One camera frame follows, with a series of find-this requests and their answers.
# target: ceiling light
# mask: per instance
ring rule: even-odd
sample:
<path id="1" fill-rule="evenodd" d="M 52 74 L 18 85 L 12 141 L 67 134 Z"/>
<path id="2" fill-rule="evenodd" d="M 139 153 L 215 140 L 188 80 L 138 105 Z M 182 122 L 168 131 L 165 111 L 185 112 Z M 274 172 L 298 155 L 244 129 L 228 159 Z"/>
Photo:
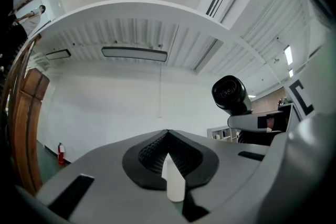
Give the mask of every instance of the ceiling light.
<path id="1" fill-rule="evenodd" d="M 46 58 L 48 60 L 55 60 L 55 59 L 62 59 L 62 58 L 68 58 L 71 56 L 71 53 L 65 49 L 65 50 L 59 50 L 59 51 L 54 51 L 49 54 L 46 54 Z"/>
<path id="2" fill-rule="evenodd" d="M 290 65 L 291 63 L 293 63 L 292 51 L 290 50 L 290 46 L 287 46 L 285 48 L 285 54 L 286 54 L 286 58 L 287 58 L 287 63 L 288 63 L 288 65 Z"/>
<path id="3" fill-rule="evenodd" d="M 161 50 L 141 49 L 133 47 L 103 47 L 105 57 L 124 57 L 166 62 L 167 52 Z"/>

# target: fire extinguisher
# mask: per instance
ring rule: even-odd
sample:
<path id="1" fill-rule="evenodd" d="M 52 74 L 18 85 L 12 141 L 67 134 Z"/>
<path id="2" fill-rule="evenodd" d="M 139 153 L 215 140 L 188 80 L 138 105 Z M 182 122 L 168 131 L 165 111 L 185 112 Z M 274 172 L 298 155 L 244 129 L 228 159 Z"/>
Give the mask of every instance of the fire extinguisher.
<path id="1" fill-rule="evenodd" d="M 58 164 L 59 165 L 64 165 L 64 147 L 62 145 L 62 143 L 58 144 Z"/>

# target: black slot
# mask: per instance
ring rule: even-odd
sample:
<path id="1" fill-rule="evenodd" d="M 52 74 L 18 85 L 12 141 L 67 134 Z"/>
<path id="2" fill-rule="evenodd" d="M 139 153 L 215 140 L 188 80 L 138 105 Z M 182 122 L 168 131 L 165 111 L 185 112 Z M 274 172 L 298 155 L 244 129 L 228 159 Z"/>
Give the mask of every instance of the black slot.
<path id="1" fill-rule="evenodd" d="M 248 152 L 248 151 L 239 152 L 238 156 L 245 157 L 245 158 L 248 158 L 248 159 L 255 159 L 256 161 L 260 161 L 260 162 L 265 157 L 263 154 L 257 154 L 257 153 L 252 153 L 252 152 Z"/>
<path id="2" fill-rule="evenodd" d="M 68 219 L 78 205 L 94 178 L 78 176 L 49 206 L 49 209 L 64 219 Z"/>

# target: green floor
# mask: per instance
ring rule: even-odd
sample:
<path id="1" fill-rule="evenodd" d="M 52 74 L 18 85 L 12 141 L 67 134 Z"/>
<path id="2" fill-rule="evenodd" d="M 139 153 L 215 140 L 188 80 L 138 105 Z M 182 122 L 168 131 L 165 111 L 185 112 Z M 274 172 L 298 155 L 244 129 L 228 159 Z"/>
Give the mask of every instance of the green floor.
<path id="1" fill-rule="evenodd" d="M 63 168 L 58 165 L 57 157 L 48 152 L 40 142 L 37 142 L 37 160 L 42 184 L 51 179 Z"/>

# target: white ceiling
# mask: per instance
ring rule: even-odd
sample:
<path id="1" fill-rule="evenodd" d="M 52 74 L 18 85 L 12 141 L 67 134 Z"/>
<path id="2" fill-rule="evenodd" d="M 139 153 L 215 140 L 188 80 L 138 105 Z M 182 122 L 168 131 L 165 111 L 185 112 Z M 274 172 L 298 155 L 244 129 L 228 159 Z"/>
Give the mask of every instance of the white ceiling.
<path id="1" fill-rule="evenodd" d="M 81 0 L 87 3 L 98 0 Z M 167 0 L 185 5 L 186 0 Z M 238 37 L 217 40 L 209 29 L 193 28 L 167 18 L 151 19 L 151 14 L 132 18 L 99 19 L 85 17 L 59 30 L 42 32 L 29 67 L 58 68 L 65 61 L 128 61 L 140 59 L 106 58 L 103 46 L 132 46 L 167 51 L 168 66 L 240 78 L 250 94 L 259 95 L 289 78 L 288 70 L 298 69 L 307 59 L 310 42 L 308 0 L 234 0 L 220 20 Z M 290 45 L 294 63 L 287 65 L 283 49 Z M 45 54 L 67 48 L 71 57 L 48 61 Z"/>

